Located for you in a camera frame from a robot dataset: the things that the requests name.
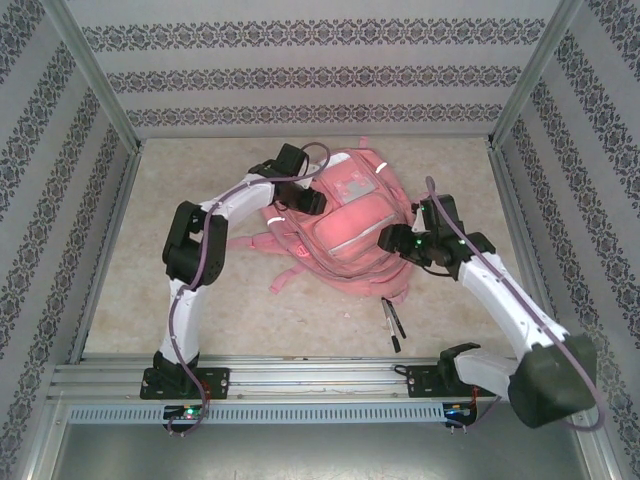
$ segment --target wire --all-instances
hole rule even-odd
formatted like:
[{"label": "wire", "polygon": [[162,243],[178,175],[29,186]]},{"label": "wire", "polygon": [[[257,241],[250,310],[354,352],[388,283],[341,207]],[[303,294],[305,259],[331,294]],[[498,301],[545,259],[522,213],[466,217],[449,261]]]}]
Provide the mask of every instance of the wire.
[{"label": "wire", "polygon": [[440,272],[434,272],[433,270],[429,270],[426,267],[421,267],[425,272],[427,272],[429,275],[433,275],[434,277],[451,277],[450,273],[440,273]]},{"label": "wire", "polygon": [[[329,147],[327,147],[325,144],[320,142],[307,143],[301,148],[301,150],[306,150],[307,148],[314,147],[314,146],[323,148],[325,150],[325,153],[327,154],[326,160],[320,166],[320,168],[315,172],[312,172],[308,175],[303,174],[297,177],[294,176],[294,177],[257,178],[255,180],[242,183],[241,185],[237,185],[236,187],[232,188],[228,192],[224,193],[216,201],[216,203],[214,203],[211,206],[211,208],[209,209],[209,211],[207,212],[204,218],[202,240],[200,243],[200,261],[198,262],[198,270],[196,271],[196,274],[189,285],[183,285],[178,289],[178,292],[176,293],[176,296],[173,299],[173,302],[171,302],[171,308],[169,309],[169,337],[171,338],[171,346],[173,347],[173,350],[176,354],[176,358],[178,359],[178,362],[180,363],[180,366],[185,371],[187,376],[191,379],[191,381],[196,385],[198,392],[200,393],[200,399],[202,401],[202,407],[200,409],[200,415],[198,416],[198,419],[186,431],[181,432],[179,434],[181,437],[186,437],[187,435],[190,435],[200,426],[202,421],[207,416],[208,408],[209,408],[209,400],[207,399],[207,393],[205,392],[204,387],[202,386],[198,378],[195,376],[195,374],[191,371],[191,369],[185,362],[184,358],[182,357],[182,353],[180,353],[180,347],[178,346],[178,342],[176,341],[174,317],[175,317],[176,309],[178,307],[178,301],[180,300],[180,298],[182,298],[182,296],[184,295],[184,292],[186,290],[192,290],[192,291],[195,290],[195,288],[198,286],[198,283],[200,283],[200,279],[202,278],[202,273],[204,272],[205,263],[207,262],[207,243],[209,239],[209,225],[211,224],[211,217],[213,216],[214,212],[228,198],[232,197],[238,192],[241,192],[245,188],[252,187],[253,185],[259,185],[261,183],[297,182],[299,180],[306,180],[307,178],[313,178],[317,175],[320,175],[327,168],[327,166],[329,165],[329,162],[331,161],[331,150],[329,150]],[[175,418],[176,417],[171,417],[167,422],[167,430],[169,431],[169,435],[174,435],[175,433],[177,433],[171,428],[171,425],[173,424]]]},{"label": "wire", "polygon": [[467,238],[467,236],[464,234],[464,232],[462,232],[462,230],[460,230],[458,228],[458,226],[451,219],[451,217],[449,216],[449,214],[447,213],[445,208],[442,206],[442,203],[440,203],[440,199],[438,198],[438,196],[436,194],[436,184],[435,184],[435,181],[433,180],[433,178],[430,177],[430,176],[427,176],[426,179],[425,179],[425,182],[427,184],[427,190],[429,191],[429,196],[431,197],[433,202],[436,204],[436,207],[438,208],[438,211],[440,212],[442,217],[445,219],[445,221],[449,224],[451,229],[455,232],[456,235],[458,235],[458,237],[460,237],[461,240],[464,240],[464,242],[469,247],[469,249],[474,253],[474,255],[476,255],[478,257],[478,259],[480,259],[480,261],[487,267],[487,269],[489,269],[489,271],[493,275],[495,275],[496,280],[499,280],[500,282],[502,282],[504,284],[504,286],[507,288],[507,290],[509,290],[511,295],[513,295],[513,297],[517,300],[517,302],[520,304],[520,306],[522,306],[522,308],[527,312],[527,314],[536,323],[536,325],[538,325],[538,327],[540,327],[540,329],[545,332],[545,334],[547,335],[547,337],[549,337],[549,339],[553,342],[553,344],[556,347],[558,347],[560,352],[562,352],[562,354],[567,358],[569,363],[571,363],[573,368],[575,368],[576,371],[578,372],[578,375],[580,375],[580,378],[582,378],[584,383],[587,385],[587,388],[589,389],[589,392],[591,392],[591,395],[593,396],[594,400],[596,401],[596,406],[597,406],[597,409],[598,409],[598,420],[596,421],[595,424],[593,424],[591,426],[586,426],[586,427],[583,427],[581,425],[575,425],[575,424],[572,424],[572,423],[569,423],[569,422],[567,422],[567,424],[572,429],[577,430],[579,432],[593,432],[595,430],[598,430],[598,429],[602,428],[602,426],[604,425],[606,406],[604,404],[604,400],[602,399],[602,395],[600,395],[600,392],[598,391],[598,388],[595,386],[595,384],[591,380],[591,377],[589,376],[589,374],[585,371],[585,369],[582,367],[582,365],[580,365],[580,362],[578,362],[578,360],[571,354],[571,352],[562,343],[562,341],[549,329],[547,324],[538,316],[538,314],[533,310],[533,308],[531,308],[529,303],[522,297],[522,295],[520,295],[520,292],[518,292],[516,287],[513,286],[513,284],[506,277],[504,277],[504,275],[502,275],[498,271],[498,269],[496,267],[494,267],[491,264],[491,262],[489,262],[489,260],[487,260],[482,255],[482,253],[480,253],[480,250],[478,250],[478,247],[476,247]]},{"label": "wire", "polygon": [[289,210],[289,207],[287,207],[286,205],[283,205],[283,209],[278,208],[278,202],[273,202],[273,208],[275,208],[276,210],[278,210],[280,213],[282,212],[286,212],[287,210]]}]

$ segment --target metal extrusion bar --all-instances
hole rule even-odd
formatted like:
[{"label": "metal extrusion bar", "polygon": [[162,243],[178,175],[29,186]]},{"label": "metal extrusion bar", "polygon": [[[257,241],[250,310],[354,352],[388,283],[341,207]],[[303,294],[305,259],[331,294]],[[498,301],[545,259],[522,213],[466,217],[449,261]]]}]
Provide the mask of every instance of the metal extrusion bar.
[{"label": "metal extrusion bar", "polygon": [[129,153],[140,140],[65,0],[43,0],[47,15],[95,92]]}]

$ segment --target black damask pattern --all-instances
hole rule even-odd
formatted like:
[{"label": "black damask pattern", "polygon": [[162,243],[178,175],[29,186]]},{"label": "black damask pattern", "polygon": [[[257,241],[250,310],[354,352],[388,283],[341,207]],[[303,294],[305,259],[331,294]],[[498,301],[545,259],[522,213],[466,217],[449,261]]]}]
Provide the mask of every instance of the black damask pattern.
[{"label": "black damask pattern", "polygon": [[116,93],[345,87],[512,87],[520,67],[370,66],[110,73]]},{"label": "black damask pattern", "polygon": [[18,120],[18,125],[13,129],[13,134],[2,150],[0,222],[4,220],[3,212],[9,208],[11,197],[15,195],[15,189],[20,185],[20,177],[24,174],[25,167],[31,162],[35,147],[40,142],[40,136],[49,124],[51,114],[75,67],[76,62],[73,56],[61,42],[47,65],[44,75],[38,81],[38,86],[24,109],[24,115]]},{"label": "black damask pattern", "polygon": [[7,274],[5,284],[0,290],[0,360],[4,357],[5,347],[11,340],[11,331],[20,317],[31,280],[40,263],[40,255],[49,240],[64,194],[99,109],[100,103],[89,88],[82,98],[67,138],[45,183],[32,215],[33,220],[29,222],[27,233],[22,238],[24,243],[18,248],[12,262],[13,268]]},{"label": "black damask pattern", "polygon": [[[626,383],[620,379],[622,373],[616,361],[615,352],[610,340],[604,333],[604,327],[600,321],[600,315],[594,307],[589,286],[581,272],[580,264],[576,260],[576,253],[567,234],[565,223],[560,216],[558,205],[551,193],[551,187],[542,170],[538,153],[522,117],[516,121],[511,134],[524,162],[530,185],[536,195],[540,213],[547,227],[547,235],[555,249],[558,264],[563,271],[563,279],[569,291],[571,302],[574,305],[574,311],[578,315],[580,326],[596,346],[598,387],[606,395],[609,409],[613,413],[612,419],[618,429],[618,436],[625,445],[625,453],[630,457],[631,469],[636,475],[640,476],[640,446],[638,444],[640,425],[638,424],[638,414],[634,411],[631,395],[626,391]],[[505,163],[511,177],[511,183],[516,191],[520,210],[524,215],[526,211],[518,195],[517,185],[509,162],[506,161]],[[535,238],[528,224],[527,231],[536,252],[538,266],[541,272],[544,272],[540,255],[535,248]],[[543,278],[545,289],[549,292],[548,280],[544,274]],[[553,301],[552,307],[557,318],[557,308]]]},{"label": "black damask pattern", "polygon": [[0,85],[9,76],[38,24],[44,8],[38,0],[14,0],[0,21]]},{"label": "black damask pattern", "polygon": [[629,0],[588,0],[587,3],[633,76],[640,81],[640,15],[636,6]]},{"label": "black damask pattern", "polygon": [[571,82],[582,110],[589,117],[591,128],[602,149],[609,155],[613,170],[620,177],[627,197],[640,218],[640,149],[627,126],[621,122],[609,95],[593,67],[580,49],[576,38],[567,32],[555,52],[556,58]]},{"label": "black damask pattern", "polygon": [[616,294],[616,303],[623,310],[622,315],[628,322],[629,333],[636,339],[636,348],[640,348],[640,286],[635,283],[636,277],[630,272],[631,265],[624,257],[589,172],[582,164],[578,149],[544,81],[540,81],[533,89],[531,100],[538,110],[565,178],[569,181],[573,198],[577,201],[587,231],[591,234],[591,242],[602,259],[600,264],[611,283],[611,290]]},{"label": "black damask pattern", "polygon": [[[76,219],[69,233],[58,271],[54,277],[51,293],[47,297],[46,308],[42,311],[43,316],[37,326],[33,343],[29,348],[29,359],[24,363],[24,372],[20,375],[18,390],[14,393],[15,400],[9,407],[8,421],[2,426],[0,445],[3,447],[3,460],[7,458],[8,461],[3,462],[4,471],[0,471],[0,478],[11,478],[11,469],[15,465],[18,451],[27,431],[27,421],[31,417],[33,404],[36,401],[36,394],[42,381],[41,376],[54,346],[58,325],[64,313],[65,303],[68,299],[73,278],[80,263],[118,144],[118,134],[113,126],[110,126],[100,147],[100,153],[87,183],[80,208],[76,213]],[[124,172],[126,172],[126,165],[120,177],[118,189],[122,185]],[[114,207],[115,202],[112,205],[109,218],[113,214]]]},{"label": "black damask pattern", "polygon": [[543,19],[407,18],[84,27],[95,52],[312,45],[533,45]]},{"label": "black damask pattern", "polygon": [[282,123],[493,122],[497,104],[282,105],[128,110],[134,127]]}]

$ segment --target black mounting bracket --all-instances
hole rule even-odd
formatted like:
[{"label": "black mounting bracket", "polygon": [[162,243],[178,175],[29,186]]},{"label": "black mounting bracket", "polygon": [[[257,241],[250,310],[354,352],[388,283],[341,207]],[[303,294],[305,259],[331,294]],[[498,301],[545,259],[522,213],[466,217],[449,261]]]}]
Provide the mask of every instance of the black mounting bracket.
[{"label": "black mounting bracket", "polygon": [[[188,365],[205,389],[210,400],[226,400],[229,392],[228,368],[200,368],[198,357]],[[140,387],[142,400],[198,400],[200,392],[182,366],[163,358],[160,352],[153,357],[153,367],[147,368]]]},{"label": "black mounting bracket", "polygon": [[[396,365],[394,371],[406,377],[409,398],[471,397],[474,386],[460,381],[454,358],[474,348],[480,348],[480,345],[464,343],[442,351],[436,365]],[[478,388],[477,396],[495,397],[495,394]]]},{"label": "black mounting bracket", "polygon": [[[226,400],[229,392],[230,370],[228,368],[197,368],[194,372],[211,400]],[[147,368],[140,388],[142,400],[199,400],[197,388],[187,393],[175,388],[171,382],[163,381],[155,368]]]}]

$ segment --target marker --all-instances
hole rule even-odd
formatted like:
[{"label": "marker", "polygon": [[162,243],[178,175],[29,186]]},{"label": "marker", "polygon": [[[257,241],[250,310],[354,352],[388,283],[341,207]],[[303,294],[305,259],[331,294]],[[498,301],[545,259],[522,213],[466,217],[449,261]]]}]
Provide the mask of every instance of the marker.
[{"label": "marker", "polygon": [[385,317],[387,318],[387,324],[389,325],[389,333],[391,333],[391,342],[393,343],[393,349],[396,353],[400,353],[400,342],[398,341],[398,337],[396,337],[396,332],[393,329],[393,321],[391,320],[391,315],[387,315],[387,309],[385,308],[385,299],[382,299],[382,308],[384,310]]},{"label": "marker", "polygon": [[400,323],[400,319],[398,318],[398,314],[396,313],[396,309],[393,306],[393,303],[391,303],[391,301],[387,300],[386,298],[382,299],[382,303],[383,305],[386,304],[389,313],[393,317],[393,320],[396,322],[396,326],[398,327],[398,331],[400,332],[400,335],[402,335],[402,338],[407,338],[407,334],[404,333],[404,328],[402,328],[402,324]]}]

